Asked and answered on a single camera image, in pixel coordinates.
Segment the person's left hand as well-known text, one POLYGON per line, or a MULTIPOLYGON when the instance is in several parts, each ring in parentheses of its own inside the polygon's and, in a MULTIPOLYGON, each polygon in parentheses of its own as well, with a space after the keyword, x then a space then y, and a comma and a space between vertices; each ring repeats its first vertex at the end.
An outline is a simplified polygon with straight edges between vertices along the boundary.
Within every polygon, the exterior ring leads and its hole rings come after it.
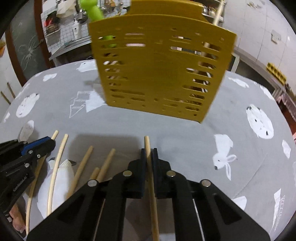
POLYGON ((26 225, 16 203, 11 208, 9 214, 12 217, 14 229, 19 233, 23 233, 23 231, 26 229, 26 225))

